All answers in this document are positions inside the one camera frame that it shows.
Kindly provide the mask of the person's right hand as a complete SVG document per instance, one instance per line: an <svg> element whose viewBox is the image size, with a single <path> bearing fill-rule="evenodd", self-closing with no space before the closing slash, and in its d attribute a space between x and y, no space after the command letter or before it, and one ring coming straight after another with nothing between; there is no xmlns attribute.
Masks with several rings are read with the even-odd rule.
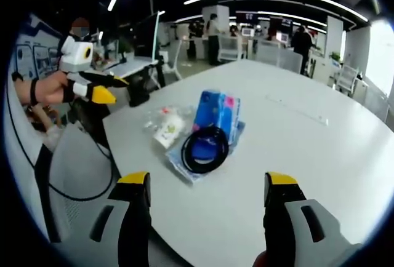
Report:
<svg viewBox="0 0 394 267"><path fill-rule="evenodd" d="M270 267L270 256L267 251L261 252L256 257L252 267Z"/></svg>

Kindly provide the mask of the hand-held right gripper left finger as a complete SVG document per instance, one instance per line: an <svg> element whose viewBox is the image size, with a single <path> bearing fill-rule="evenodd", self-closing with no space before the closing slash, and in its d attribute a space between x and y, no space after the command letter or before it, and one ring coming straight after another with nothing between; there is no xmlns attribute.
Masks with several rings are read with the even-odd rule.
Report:
<svg viewBox="0 0 394 267"><path fill-rule="evenodd" d="M71 266L148 266L150 174L120 178L108 197L60 243Z"/></svg>

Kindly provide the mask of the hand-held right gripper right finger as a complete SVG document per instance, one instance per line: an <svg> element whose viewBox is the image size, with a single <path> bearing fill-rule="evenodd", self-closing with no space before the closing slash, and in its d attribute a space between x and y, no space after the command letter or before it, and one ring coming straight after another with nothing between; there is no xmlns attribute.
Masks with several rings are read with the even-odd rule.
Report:
<svg viewBox="0 0 394 267"><path fill-rule="evenodd" d="M298 182L277 172L265 174L263 227L270 266L342 266L360 248L341 233L340 223Z"/></svg>

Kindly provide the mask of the person's left hand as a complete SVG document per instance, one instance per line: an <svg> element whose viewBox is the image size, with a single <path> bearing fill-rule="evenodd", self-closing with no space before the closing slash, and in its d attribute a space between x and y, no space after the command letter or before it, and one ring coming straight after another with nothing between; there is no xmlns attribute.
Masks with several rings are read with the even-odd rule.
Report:
<svg viewBox="0 0 394 267"><path fill-rule="evenodd" d="M56 71L44 79L35 79L31 83L30 101L45 105L70 103L76 95L72 91L66 73Z"/></svg>

